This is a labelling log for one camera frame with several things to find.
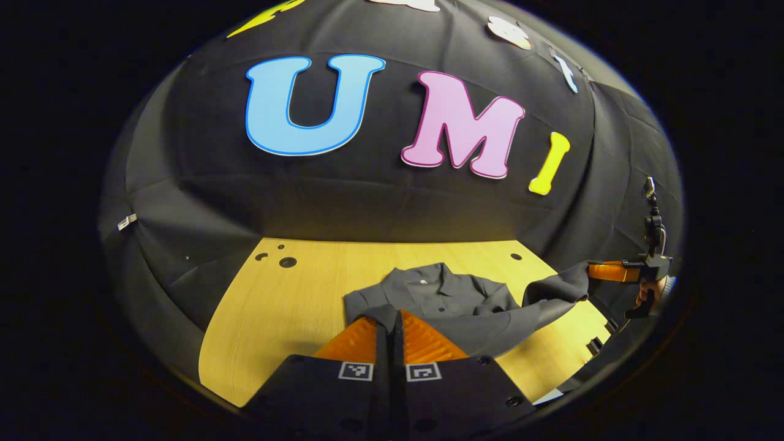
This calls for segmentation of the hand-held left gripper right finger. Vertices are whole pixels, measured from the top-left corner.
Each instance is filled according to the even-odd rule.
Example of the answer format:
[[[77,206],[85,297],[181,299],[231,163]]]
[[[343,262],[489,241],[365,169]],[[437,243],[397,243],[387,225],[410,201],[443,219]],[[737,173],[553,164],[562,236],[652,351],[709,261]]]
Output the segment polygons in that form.
[[[394,327],[394,373],[395,440],[483,440],[535,412],[495,358],[465,354],[404,310]]]

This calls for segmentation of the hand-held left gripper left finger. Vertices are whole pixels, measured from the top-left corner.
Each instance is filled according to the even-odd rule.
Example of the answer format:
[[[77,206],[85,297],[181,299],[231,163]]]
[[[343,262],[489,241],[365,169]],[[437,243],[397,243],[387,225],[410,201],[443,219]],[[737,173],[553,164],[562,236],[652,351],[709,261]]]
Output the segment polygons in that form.
[[[243,407],[280,440],[390,440],[388,331],[369,317],[289,355]]]

